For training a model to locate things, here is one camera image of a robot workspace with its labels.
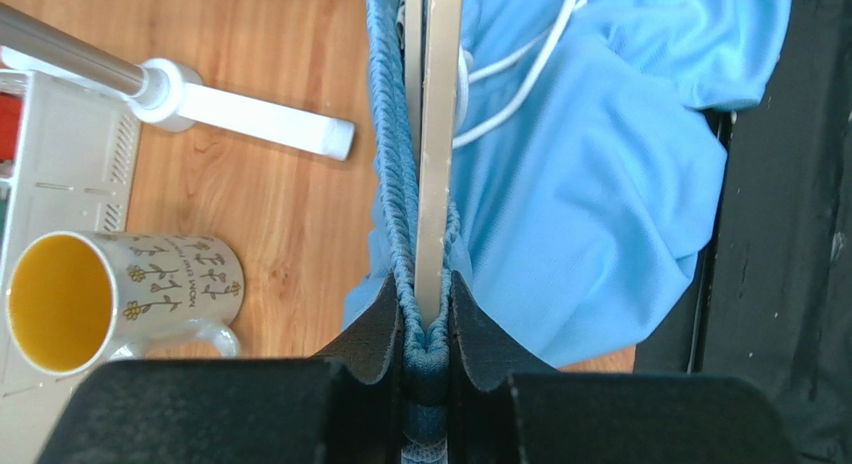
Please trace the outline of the light blue shorts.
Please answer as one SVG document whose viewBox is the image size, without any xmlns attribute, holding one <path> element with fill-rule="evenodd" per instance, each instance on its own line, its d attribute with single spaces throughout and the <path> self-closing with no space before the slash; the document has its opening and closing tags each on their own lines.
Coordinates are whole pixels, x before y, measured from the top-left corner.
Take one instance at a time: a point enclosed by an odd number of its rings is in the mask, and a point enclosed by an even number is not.
<svg viewBox="0 0 852 464">
<path fill-rule="evenodd" d="M 413 287 L 406 0 L 365 1 L 378 190 L 370 271 L 344 321 L 394 279 L 400 459 L 449 463 L 453 274 L 559 371 L 649 337 L 713 232 L 727 153 L 704 111 L 759 101 L 791 0 L 463 0 L 443 296 L 428 329 Z"/>
</svg>

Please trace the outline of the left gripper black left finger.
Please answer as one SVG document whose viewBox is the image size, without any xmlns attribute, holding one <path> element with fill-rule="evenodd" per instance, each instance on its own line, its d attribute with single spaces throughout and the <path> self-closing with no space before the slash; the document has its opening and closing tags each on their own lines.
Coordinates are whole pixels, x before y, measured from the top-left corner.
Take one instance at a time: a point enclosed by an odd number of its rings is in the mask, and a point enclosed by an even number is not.
<svg viewBox="0 0 852 464">
<path fill-rule="evenodd" d="M 396 463 L 403 317 L 393 278 L 308 358 L 121 360 L 73 393 L 43 463 Z"/>
</svg>

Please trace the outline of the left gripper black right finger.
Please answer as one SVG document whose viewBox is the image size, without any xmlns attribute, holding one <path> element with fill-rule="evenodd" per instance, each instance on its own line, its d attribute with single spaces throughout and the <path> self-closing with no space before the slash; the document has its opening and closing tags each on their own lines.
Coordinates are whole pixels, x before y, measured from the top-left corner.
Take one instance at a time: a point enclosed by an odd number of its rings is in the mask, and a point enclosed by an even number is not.
<svg viewBox="0 0 852 464">
<path fill-rule="evenodd" d="M 794 463 L 782 419 L 731 378 L 564 373 L 475 302 L 449 304 L 452 463 Z"/>
</svg>

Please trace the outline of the beige plastic hanger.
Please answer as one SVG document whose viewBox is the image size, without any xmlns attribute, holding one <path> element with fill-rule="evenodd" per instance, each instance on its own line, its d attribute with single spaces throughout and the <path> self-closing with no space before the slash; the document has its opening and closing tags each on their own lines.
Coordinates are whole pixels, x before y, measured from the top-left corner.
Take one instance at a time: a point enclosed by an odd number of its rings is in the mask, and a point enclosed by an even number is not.
<svg viewBox="0 0 852 464">
<path fill-rule="evenodd" d="M 421 326 L 441 309 L 463 0 L 406 0 L 404 79 L 418 171 L 414 296 Z"/>
</svg>

